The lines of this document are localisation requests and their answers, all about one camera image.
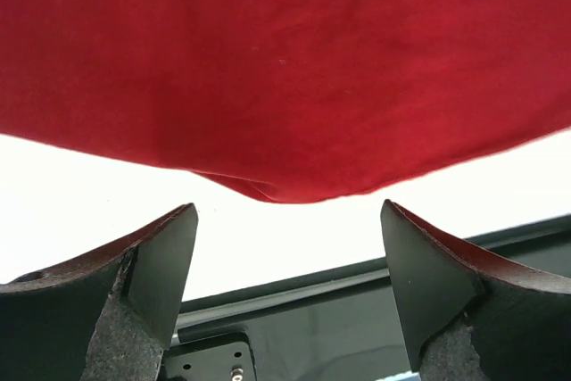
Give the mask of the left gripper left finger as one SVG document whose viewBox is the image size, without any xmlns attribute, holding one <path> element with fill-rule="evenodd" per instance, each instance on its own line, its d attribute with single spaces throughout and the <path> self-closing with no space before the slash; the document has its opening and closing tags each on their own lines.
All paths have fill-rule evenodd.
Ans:
<svg viewBox="0 0 571 381">
<path fill-rule="evenodd" d="M 155 380 L 198 226 L 185 204 L 139 230 L 1 286 L 1 378 Z"/>
</svg>

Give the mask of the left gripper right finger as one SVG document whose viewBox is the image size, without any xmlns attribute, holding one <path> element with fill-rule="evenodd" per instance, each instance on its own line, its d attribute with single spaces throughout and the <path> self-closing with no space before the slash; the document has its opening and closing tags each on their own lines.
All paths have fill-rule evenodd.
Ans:
<svg viewBox="0 0 571 381">
<path fill-rule="evenodd" d="M 423 380 L 568 380 L 570 280 L 381 210 L 410 366 Z"/>
</svg>

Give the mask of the dark red t-shirt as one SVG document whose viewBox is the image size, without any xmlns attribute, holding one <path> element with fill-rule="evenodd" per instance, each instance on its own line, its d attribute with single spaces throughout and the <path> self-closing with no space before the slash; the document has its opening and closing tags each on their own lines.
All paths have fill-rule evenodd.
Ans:
<svg viewBox="0 0 571 381">
<path fill-rule="evenodd" d="M 1 0 L 3 133 L 264 202 L 569 124 L 570 0 Z"/>
</svg>

